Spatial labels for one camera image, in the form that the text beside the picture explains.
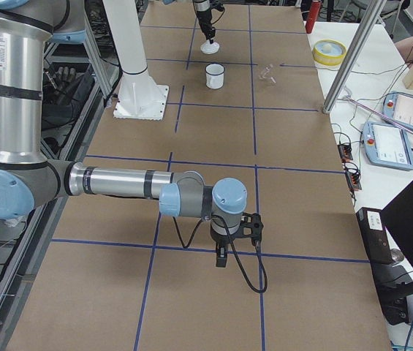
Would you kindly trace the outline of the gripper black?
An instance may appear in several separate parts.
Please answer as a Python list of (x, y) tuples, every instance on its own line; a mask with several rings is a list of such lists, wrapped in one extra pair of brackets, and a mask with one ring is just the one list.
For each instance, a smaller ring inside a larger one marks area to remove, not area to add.
[(196, 12), (196, 16), (202, 30), (205, 35), (205, 40), (209, 43), (214, 43), (216, 36), (216, 29), (212, 24), (212, 13), (210, 10)]
[(215, 230), (211, 231), (211, 237), (216, 243), (216, 267), (225, 268), (227, 266), (227, 252), (231, 240), (228, 235), (222, 235)]

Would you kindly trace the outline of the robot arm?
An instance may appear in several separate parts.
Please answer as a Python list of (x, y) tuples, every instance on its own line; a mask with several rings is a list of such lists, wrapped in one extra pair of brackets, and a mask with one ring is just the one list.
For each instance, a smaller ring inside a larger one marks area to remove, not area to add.
[(157, 200), (165, 216), (211, 224), (223, 267), (243, 236), (247, 191), (235, 178), (205, 185), (196, 172), (87, 167), (40, 150), (45, 43), (86, 38), (82, 1), (0, 1), (0, 219), (15, 219), (63, 196)]
[(212, 24), (212, 6), (209, 0), (193, 0), (194, 12), (200, 29), (206, 40), (212, 44), (216, 36), (216, 29)]

